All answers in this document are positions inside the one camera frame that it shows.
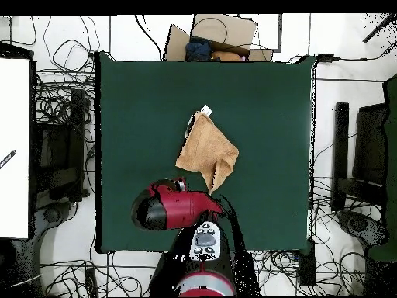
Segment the tan towel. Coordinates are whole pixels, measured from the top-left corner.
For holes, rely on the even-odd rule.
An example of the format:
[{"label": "tan towel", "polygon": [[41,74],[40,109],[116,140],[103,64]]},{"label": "tan towel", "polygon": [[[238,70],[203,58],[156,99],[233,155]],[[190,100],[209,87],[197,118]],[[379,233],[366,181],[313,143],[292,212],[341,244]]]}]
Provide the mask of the tan towel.
[{"label": "tan towel", "polygon": [[204,113],[194,115],[194,124],[175,164],[190,172],[201,172],[209,194],[233,171],[239,151]]}]

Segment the cardboard box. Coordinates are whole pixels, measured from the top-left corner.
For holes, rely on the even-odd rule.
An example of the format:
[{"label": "cardboard box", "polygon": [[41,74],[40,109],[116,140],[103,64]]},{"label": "cardboard box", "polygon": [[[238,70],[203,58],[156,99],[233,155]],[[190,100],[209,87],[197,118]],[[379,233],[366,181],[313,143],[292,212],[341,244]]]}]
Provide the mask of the cardboard box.
[{"label": "cardboard box", "polygon": [[212,51],[229,51],[245,56],[248,61],[270,61],[270,49],[251,50],[257,24],[250,19],[221,14],[196,14],[190,34],[171,25],[165,46],[166,61],[184,61],[186,44],[191,36],[212,41]]}]

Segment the whiteboard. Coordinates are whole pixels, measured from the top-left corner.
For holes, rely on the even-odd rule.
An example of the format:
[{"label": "whiteboard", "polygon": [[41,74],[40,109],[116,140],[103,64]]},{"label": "whiteboard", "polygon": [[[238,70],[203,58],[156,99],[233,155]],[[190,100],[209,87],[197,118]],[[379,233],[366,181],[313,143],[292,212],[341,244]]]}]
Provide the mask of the whiteboard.
[{"label": "whiteboard", "polygon": [[0,237],[28,238],[29,76],[25,59],[0,58]]}]

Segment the small white tag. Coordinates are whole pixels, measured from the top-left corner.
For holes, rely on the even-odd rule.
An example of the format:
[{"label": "small white tag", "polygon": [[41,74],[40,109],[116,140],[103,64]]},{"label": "small white tag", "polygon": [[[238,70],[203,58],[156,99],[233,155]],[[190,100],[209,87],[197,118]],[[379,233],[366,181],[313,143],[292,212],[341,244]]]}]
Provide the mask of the small white tag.
[{"label": "small white tag", "polygon": [[200,112],[203,112],[206,116],[210,116],[211,113],[212,113],[211,109],[210,109],[207,105],[205,105],[205,106],[200,110]]}]

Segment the black cable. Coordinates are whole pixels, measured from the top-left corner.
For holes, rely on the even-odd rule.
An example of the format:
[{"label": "black cable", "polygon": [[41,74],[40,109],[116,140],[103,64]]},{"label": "black cable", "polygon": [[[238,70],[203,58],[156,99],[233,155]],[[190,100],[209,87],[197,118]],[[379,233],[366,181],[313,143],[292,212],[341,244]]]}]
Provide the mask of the black cable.
[{"label": "black cable", "polygon": [[[73,262],[86,262],[84,259],[77,259],[73,261],[62,261],[62,262],[56,262],[56,263],[41,263],[40,267],[41,268],[46,268],[46,267],[65,267],[67,268],[68,266],[70,267],[76,267],[76,265],[72,264]],[[114,265],[116,268],[121,268],[121,269],[155,269],[156,266],[149,266],[149,265]],[[98,269],[106,269],[106,266],[104,265],[96,265]]]},{"label": "black cable", "polygon": [[239,44],[238,46],[232,46],[232,47],[228,47],[228,48],[222,49],[222,51],[233,49],[233,48],[240,48],[242,46],[259,46],[259,47],[262,47],[261,49],[264,49],[264,50],[268,49],[268,48],[266,48],[265,46],[262,46],[259,43],[244,43],[244,44]]},{"label": "black cable", "polygon": [[[321,182],[321,181],[316,180],[316,179],[314,180],[314,182],[319,183],[319,184],[321,184],[321,185],[327,187],[327,189],[324,189],[323,187],[319,187],[319,186],[315,186],[315,188],[324,189],[324,190],[326,190],[326,191],[328,191],[328,192],[333,192],[333,193],[337,193],[337,194],[343,194],[342,192],[332,190],[332,188],[331,188],[329,185],[327,185],[326,183],[324,183],[324,182]],[[378,212],[381,213],[381,209],[380,209],[377,205],[375,205],[375,204],[367,203],[367,204],[365,204],[365,205],[362,205],[363,201],[362,201],[361,199],[354,198],[354,197],[349,197],[349,196],[346,197],[345,199],[346,199],[346,200],[351,200],[351,201],[353,201],[354,203],[355,203],[355,202],[360,202],[360,205],[359,205],[359,206],[355,206],[355,207],[348,206],[348,207],[345,207],[346,209],[353,210],[353,209],[360,208],[360,207],[362,207],[362,206],[369,206],[369,207],[375,207],[375,208],[378,210]]]},{"label": "black cable", "polygon": [[[329,216],[328,214],[326,214],[326,215],[327,215],[331,220],[333,220],[333,218],[336,216],[336,214],[334,214],[333,217]],[[326,243],[330,240],[330,238],[331,238],[331,232],[330,232],[330,230],[328,229],[328,227],[326,226],[326,223],[324,223],[324,220],[322,220],[322,223],[323,223],[324,227],[326,228],[326,230],[328,231],[328,238],[326,239],[326,241],[323,241],[323,242],[322,242],[322,244],[326,244]]]},{"label": "black cable", "polygon": [[322,198],[325,198],[325,199],[329,199],[330,198],[330,196],[324,196],[323,194],[319,194],[319,193],[313,193],[313,195],[315,195],[315,196],[321,196]]},{"label": "black cable", "polygon": [[288,60],[287,63],[291,63],[291,61],[292,61],[294,58],[303,57],[303,56],[307,56],[307,54],[297,54],[297,55],[295,55],[295,56],[292,56],[292,57]]},{"label": "black cable", "polygon": [[[78,289],[81,288],[81,287],[85,287],[85,284],[84,284],[84,283],[79,283],[79,282],[78,282],[77,277],[75,277],[75,275],[74,275],[74,278],[73,278],[73,279],[72,279],[72,278],[64,278],[64,277],[65,277],[67,274],[73,274],[74,271],[77,270],[77,269],[86,268],[87,265],[93,267],[96,271],[98,271],[99,273],[105,275],[106,278],[107,278],[107,283],[108,283],[108,284],[111,283],[111,282],[114,282],[114,283],[116,284],[116,287],[117,287],[117,288],[120,288],[120,289],[126,294],[126,296],[129,296],[127,290],[126,290],[122,285],[120,285],[119,283],[117,283],[117,280],[118,280],[118,279],[113,278],[113,277],[109,274],[109,267],[108,267],[108,266],[106,266],[106,268],[107,268],[108,270],[107,270],[106,272],[103,272],[103,271],[102,271],[98,266],[96,266],[92,261],[78,260],[78,261],[72,261],[72,262],[82,262],[82,263],[81,263],[80,265],[69,265],[69,266],[65,269],[64,272],[62,272],[57,278],[55,278],[55,280],[54,280],[50,285],[47,286],[47,288],[45,289],[46,296],[48,296],[48,294],[50,293],[50,291],[52,290],[52,288],[53,288],[56,284],[58,284],[58,283],[63,283],[63,284],[65,285],[65,281],[71,281],[71,280],[74,281],[74,282],[76,283],[76,287],[77,287]],[[51,264],[51,265],[52,265],[52,266],[56,266],[57,264],[61,264],[61,263],[65,263],[65,262],[57,262],[57,263],[53,263],[53,264]]]},{"label": "black cable", "polygon": [[109,253],[106,254],[106,298],[109,296]]},{"label": "black cable", "polygon": [[[92,82],[91,81],[89,81],[88,79],[92,76],[92,72],[93,72],[93,70],[89,73],[90,74],[90,76],[87,78],[86,77],[86,80],[85,81],[76,81],[75,83],[81,83],[81,84],[86,84],[86,85],[90,85],[90,86],[92,86]],[[70,77],[71,76],[71,71],[69,71],[68,73],[67,73],[67,75]],[[55,81],[54,81],[54,84],[58,87],[58,90],[57,90],[57,93],[59,94],[59,91],[64,91],[65,90],[65,83],[66,83],[66,81],[64,81],[64,82],[62,82],[61,84],[59,84],[59,83],[56,83]],[[47,89],[47,91],[48,92],[50,92],[50,95],[52,94],[52,93],[54,93],[54,87],[52,86],[52,85],[48,85],[48,89]],[[91,259],[91,249],[92,249],[92,244],[91,244],[91,247],[90,247],[90,259]],[[272,254],[270,254],[270,257],[276,257],[277,258],[277,255],[272,255]],[[273,261],[273,263],[275,263],[276,261],[277,261],[277,259],[276,258],[272,258],[272,261]],[[276,267],[277,268],[279,268],[280,270],[281,270],[281,272],[282,272],[282,275],[286,275],[287,277],[288,277],[288,280],[290,281],[290,283],[292,284],[292,285],[294,285],[293,284],[293,282],[291,281],[291,279],[290,279],[290,276],[292,276],[292,277],[294,277],[293,275],[296,275],[293,271],[292,272],[289,272],[287,269],[285,269],[285,267],[283,266],[283,264],[280,264],[280,265],[277,265],[277,264],[275,264],[276,265]],[[111,277],[110,275],[109,275],[109,256],[108,256],[108,265],[107,265],[107,267],[106,267],[107,269],[108,269],[108,271],[107,271],[107,283],[106,283],[106,285],[108,285],[109,283],[110,283],[110,281],[109,281],[109,277]],[[114,288],[114,289],[117,289],[119,286],[117,286],[117,281],[119,282],[119,285],[120,286],[122,286],[123,285],[123,282],[125,282],[127,279],[135,279],[135,278],[132,278],[132,277],[128,277],[128,278],[124,278],[125,280],[123,280],[123,281],[121,281],[121,278],[119,277],[119,275],[118,275],[118,273],[117,273],[117,276],[118,276],[118,279],[114,279],[113,281],[111,281],[111,282],[114,282],[114,283],[116,283],[116,288]],[[141,296],[144,296],[146,293],[148,292],[148,290],[145,292],[145,293],[141,293]]]},{"label": "black cable", "polygon": [[92,262],[92,247],[94,246],[95,242],[95,237],[96,237],[96,228],[94,229],[94,237],[92,238],[89,254],[90,254],[90,262]]},{"label": "black cable", "polygon": [[82,284],[78,284],[78,280],[76,280],[76,279],[72,279],[72,278],[64,278],[64,276],[66,275],[66,274],[70,274],[70,273],[73,273],[74,272],[74,269],[71,269],[71,268],[66,268],[59,276],[57,276],[55,279],[54,279],[54,281],[52,282],[52,283],[50,283],[47,287],[46,287],[46,289],[45,289],[45,291],[44,291],[44,295],[45,296],[48,296],[48,295],[50,295],[50,292],[51,292],[51,290],[52,290],[52,288],[54,288],[54,286],[56,285],[56,284],[58,284],[58,283],[63,283],[64,284],[64,286],[66,287],[66,289],[67,289],[67,291],[68,291],[68,293],[69,293],[69,297],[71,298],[72,296],[73,296],[73,293],[70,291],[70,288],[69,288],[69,286],[66,284],[66,281],[72,281],[74,284],[75,284],[75,286],[76,286],[76,290],[75,291],[78,291],[78,288],[80,287],[80,285],[82,285]]},{"label": "black cable", "polygon": [[390,44],[383,53],[381,53],[379,56],[374,57],[374,58],[340,58],[340,57],[333,57],[333,61],[375,61],[378,60],[379,58],[389,54],[392,51],[392,48],[397,46],[397,41],[394,43]]},{"label": "black cable", "polygon": [[310,56],[310,36],[312,32],[312,14],[309,13],[309,38],[308,38],[308,43],[307,43],[307,54]]},{"label": "black cable", "polygon": [[316,78],[317,81],[347,81],[347,82],[376,82],[384,83],[385,80],[371,80],[371,79],[332,79],[332,78]]},{"label": "black cable", "polygon": [[[93,140],[88,140],[85,136],[85,131],[81,131],[70,118],[71,110],[71,100],[70,94],[72,89],[69,87],[53,87],[51,85],[42,83],[40,77],[38,79],[38,87],[36,90],[36,100],[37,100],[37,113],[42,114],[41,117],[37,118],[38,123],[52,123],[52,124],[67,124],[72,125],[73,129],[76,130],[85,140],[86,143],[94,143]],[[89,124],[92,122],[92,115],[88,104],[73,104],[75,108],[84,111],[85,121],[84,124]]]},{"label": "black cable", "polygon": [[135,281],[135,283],[136,283],[136,288],[134,289],[134,290],[128,290],[127,288],[124,288],[126,291],[128,291],[129,293],[134,293],[134,292],[136,292],[139,288],[140,288],[140,296],[142,296],[142,284],[140,283],[140,281],[138,280],[138,279],[136,279],[136,278],[134,278],[133,276],[128,276],[128,277],[124,277],[124,280],[121,282],[121,278],[120,278],[120,275],[119,275],[119,273],[117,272],[117,269],[116,269],[116,267],[115,267],[115,265],[114,265],[114,257],[115,257],[115,254],[116,254],[116,251],[114,251],[113,253],[112,253],[112,267],[113,267],[113,269],[114,269],[114,271],[116,272],[116,274],[117,274],[117,278],[119,279],[119,284],[122,286],[123,285],[123,282],[125,282],[125,281],[127,281],[127,280],[134,280]]},{"label": "black cable", "polygon": [[[352,137],[354,137],[354,136],[356,136],[356,135],[357,135],[357,133],[354,133],[353,135],[350,135],[350,136],[348,137],[348,139],[349,139],[349,138],[352,138]],[[322,154],[324,151],[328,150],[328,149],[329,149],[330,147],[332,147],[334,144],[335,144],[335,143],[332,143],[329,147],[326,147],[326,148],[324,148],[322,151],[320,151],[320,152],[317,154],[316,158],[314,159],[314,163],[313,163],[313,164],[316,163],[316,160],[317,160],[317,158],[319,157],[320,154]]]},{"label": "black cable", "polygon": [[[132,276],[120,277],[120,278],[119,278],[119,285],[122,286],[123,283],[124,283],[125,281],[131,280],[131,279],[136,280],[136,279],[133,278]],[[124,289],[126,289],[126,291],[128,291],[129,293],[134,293],[134,292],[137,291],[138,288],[140,287],[140,282],[137,281],[137,280],[136,280],[135,282],[138,283],[138,284],[137,284],[137,286],[136,286],[136,288],[135,288],[134,290],[128,290],[128,289],[126,289],[126,288],[124,288]],[[113,289],[109,290],[109,293],[111,293],[112,291],[115,291],[115,290],[118,289],[118,288],[119,288],[118,286],[114,287]]]},{"label": "black cable", "polygon": [[342,284],[343,284],[345,290],[349,293],[349,295],[354,295],[354,292],[351,292],[351,291],[347,288],[346,283],[345,283],[345,278],[344,278],[344,276],[343,276],[343,271],[342,271],[342,262],[343,262],[343,260],[344,260],[347,256],[350,256],[350,255],[357,255],[357,256],[360,256],[360,257],[362,257],[365,261],[367,261],[368,259],[367,259],[365,256],[363,256],[362,254],[359,254],[358,252],[352,251],[352,252],[348,252],[348,253],[346,253],[345,255],[343,255],[343,256],[340,258],[340,260],[339,260],[339,266],[340,266],[340,267],[339,267],[339,269],[340,269],[340,279],[342,280]]},{"label": "black cable", "polygon": [[[85,21],[83,20],[83,18],[82,18],[81,16],[79,16],[79,17],[80,17],[80,20],[82,21],[82,23],[83,23],[83,25],[84,25],[85,32],[87,33],[88,48],[86,48],[81,42],[77,41],[76,39],[69,39],[69,40],[64,41],[64,42],[55,50],[55,52],[54,52],[53,55],[51,56],[51,54],[50,54],[50,49],[49,49],[48,46],[47,46],[47,42],[46,42],[45,36],[46,36],[47,30],[48,30],[48,27],[50,26],[50,22],[51,22],[52,16],[50,16],[50,19],[48,20],[47,27],[46,27],[46,29],[44,30],[44,34],[43,34],[43,42],[44,42],[44,45],[46,46],[47,53],[48,53],[48,57],[50,58],[51,64],[57,66],[58,68],[60,68],[60,69],[62,69],[62,70],[64,70],[64,71],[66,71],[66,72],[69,72],[69,73],[79,72],[81,69],[83,69],[83,68],[85,67],[85,65],[90,61],[90,58],[91,58],[91,41],[90,41],[90,36],[89,36],[89,32],[88,32],[88,27],[87,27],[87,25],[85,24]],[[65,66],[63,66],[63,65],[61,65],[61,64],[59,64],[59,63],[57,63],[57,62],[55,61],[55,55],[58,53],[58,51],[62,48],[62,46],[64,46],[64,45],[67,44],[67,43],[70,43],[70,42],[75,42],[78,46],[80,46],[82,49],[84,49],[85,51],[87,51],[87,59],[86,59],[85,63],[84,63],[81,67],[76,68],[76,69],[69,69],[69,68],[66,68]]]},{"label": "black cable", "polygon": [[76,210],[74,211],[74,215],[71,218],[68,218],[67,220],[65,220],[65,222],[68,222],[69,220],[73,220],[76,217],[76,214],[78,213],[78,205],[79,204],[80,203],[76,203]]},{"label": "black cable", "polygon": [[76,287],[76,290],[73,292],[73,293],[77,293],[77,295],[78,295],[78,298],[82,298],[81,297],[81,294],[80,294],[80,291],[79,291],[79,288],[80,287],[85,287],[85,285],[84,284],[82,284],[82,283],[79,283],[79,281],[78,281],[78,278],[77,278],[77,276],[76,276],[76,273],[74,272],[75,271],[75,269],[73,269],[73,268],[71,268],[71,272],[72,272],[72,275],[73,275],[73,279],[72,278],[65,278],[64,276],[65,276],[65,273],[62,275],[62,283],[66,286],[66,283],[65,283],[65,281],[67,281],[67,280],[71,280],[74,284],[75,284],[75,287]]},{"label": "black cable", "polygon": [[324,213],[324,216],[327,216],[327,217],[329,217],[330,218],[330,220],[327,222],[327,223],[329,223],[330,221],[334,221],[335,223],[339,223],[337,220],[335,220],[335,216],[337,215],[337,212],[334,212],[334,214],[333,214],[333,216],[331,217],[328,213],[326,213],[323,209],[321,209],[321,207],[319,208],[323,213]]},{"label": "black cable", "polygon": [[141,295],[141,297],[144,297],[148,292],[149,292],[149,289],[145,290],[145,292]]},{"label": "black cable", "polygon": [[207,17],[207,18],[202,19],[201,21],[198,21],[198,22],[193,26],[193,28],[192,28],[192,34],[193,34],[193,31],[195,30],[195,27],[196,27],[199,23],[204,22],[204,21],[206,21],[207,19],[212,19],[212,20],[218,21],[218,22],[220,22],[220,23],[223,25],[223,27],[225,28],[225,39],[223,39],[223,42],[222,42],[222,43],[225,43],[225,42],[226,42],[226,39],[227,39],[227,28],[226,28],[226,25],[225,25],[225,23],[222,22],[220,19],[216,19],[215,17]]},{"label": "black cable", "polygon": [[154,41],[153,38],[146,32],[146,30],[142,27],[142,25],[140,25],[140,21],[138,20],[138,16],[137,16],[137,15],[134,15],[134,16],[135,16],[136,23],[138,24],[138,26],[140,27],[140,29],[142,30],[142,32],[145,33],[145,35],[150,39],[150,41],[154,44],[154,46],[156,46],[156,48],[157,48],[157,50],[158,50],[158,53],[159,53],[159,55],[160,55],[160,61],[162,61],[162,60],[163,60],[163,56],[161,55],[161,50],[160,50],[158,44],[157,44],[156,41]]},{"label": "black cable", "polygon": [[24,46],[32,46],[36,43],[37,41],[37,32],[36,32],[36,26],[34,25],[34,20],[33,20],[33,16],[30,16],[31,20],[32,20],[32,25],[33,25],[33,31],[34,31],[34,41],[32,43],[23,43],[20,41],[15,41],[15,40],[11,40],[11,36],[9,40],[1,40],[0,42],[13,42],[13,43],[17,43],[17,44],[22,44]]},{"label": "black cable", "polygon": [[[323,240],[322,240],[321,238],[319,238],[318,236],[316,236],[316,237],[317,237],[319,240],[321,240],[322,243],[323,243],[324,245],[326,245],[326,241],[323,241]],[[358,282],[360,282],[360,283],[362,283],[362,279],[361,279],[361,277],[358,277],[358,276],[360,275],[360,273],[359,273],[358,271],[354,271],[353,274],[349,273],[349,272],[347,271],[347,269],[342,265],[342,261],[343,261],[343,259],[344,259],[346,256],[348,256],[348,255],[352,255],[352,254],[354,254],[354,255],[360,255],[360,254],[355,253],[355,252],[347,253],[347,254],[345,254],[345,256],[343,256],[343,257],[341,258],[339,264],[337,264],[337,262],[335,261],[335,258],[333,257],[333,252],[332,252],[332,250],[330,249],[330,247],[329,247],[328,245],[326,245],[326,247],[329,249],[329,251],[330,251],[330,253],[331,253],[331,255],[332,255],[333,261],[332,261],[332,262],[326,262],[326,263],[320,264],[320,265],[316,266],[316,269],[318,269],[319,267],[322,267],[322,266],[327,267],[327,266],[326,266],[327,264],[333,264],[333,265],[336,266],[337,270],[334,271],[334,276],[333,276],[333,277],[327,278],[327,279],[322,279],[322,280],[318,281],[318,282],[316,283],[316,286],[318,286],[320,289],[322,289],[322,288],[321,288],[321,286],[319,286],[319,284],[328,284],[328,285],[333,285],[333,286],[339,286],[339,289],[338,289],[338,291],[337,291],[337,295],[339,295],[340,290],[342,289],[342,285],[339,284],[339,283],[334,283],[334,282],[326,282],[326,281],[328,281],[328,280],[335,279],[337,276],[339,276],[339,277],[340,277],[340,280],[341,280],[342,283],[343,283],[344,288],[347,290],[348,293],[350,293],[350,290],[347,288],[345,275],[346,275],[346,274],[349,274],[351,278],[356,279],[356,281],[358,281]]]},{"label": "black cable", "polygon": [[287,272],[286,268],[282,264],[278,265],[276,263],[277,256],[281,255],[281,254],[283,254],[282,251],[269,251],[269,257],[271,259],[271,264],[273,266],[275,266],[287,278],[287,280],[295,288],[295,291],[299,291],[304,296],[310,296],[308,293],[306,293],[303,290],[299,289],[298,286],[296,284],[294,284],[294,282],[292,281],[291,278],[296,278],[296,276],[297,276],[296,269],[294,269],[292,272]]},{"label": "black cable", "polygon": [[94,188],[93,188],[92,185],[91,185],[91,179],[90,179],[90,176],[89,176],[89,172],[95,172],[95,171],[89,171],[89,170],[87,170],[88,161],[91,160],[92,158],[94,158],[94,156],[95,156],[95,152],[92,153],[92,150],[95,149],[95,145],[93,145],[93,146],[91,147],[90,150],[88,149],[87,143],[85,143],[85,146],[86,146],[86,148],[87,148],[87,157],[86,157],[86,159],[85,159],[85,173],[86,173],[86,175],[87,175],[88,184],[90,185],[91,191],[92,191],[92,192],[94,193],[94,195],[95,195],[95,190],[94,190]]},{"label": "black cable", "polygon": [[96,35],[96,40],[98,41],[98,48],[97,48],[96,51],[98,51],[99,48],[101,47],[101,41],[99,41],[98,33],[97,33],[97,31],[96,31],[96,25],[95,25],[94,20],[93,20],[90,16],[87,16],[87,18],[88,18],[89,20],[92,21],[92,25],[94,26],[94,33],[95,33],[95,35]]},{"label": "black cable", "polygon": [[316,238],[319,239],[319,240],[323,243],[323,245],[326,246],[326,248],[328,249],[328,251],[330,252],[331,258],[332,258],[332,261],[330,262],[330,264],[335,265],[335,267],[336,267],[336,269],[337,269],[337,270],[336,270],[336,274],[338,274],[338,265],[337,265],[337,261],[335,261],[335,256],[334,256],[334,254],[333,254],[332,249],[328,246],[328,244],[326,244],[326,243],[323,241],[323,239],[321,239],[321,237],[319,237],[319,236],[316,235]]},{"label": "black cable", "polygon": [[[258,20],[259,19],[258,19],[258,14],[257,14],[257,21],[256,21],[256,24],[257,24],[257,42],[259,43],[259,45],[261,45],[261,38],[259,37],[259,22],[258,22]],[[261,48],[261,53],[262,53],[262,55],[264,55],[264,49],[263,48]],[[267,59],[266,56],[264,56],[264,59],[266,61],[271,61],[272,57],[273,57],[273,51],[271,52],[271,57],[269,59]]]}]

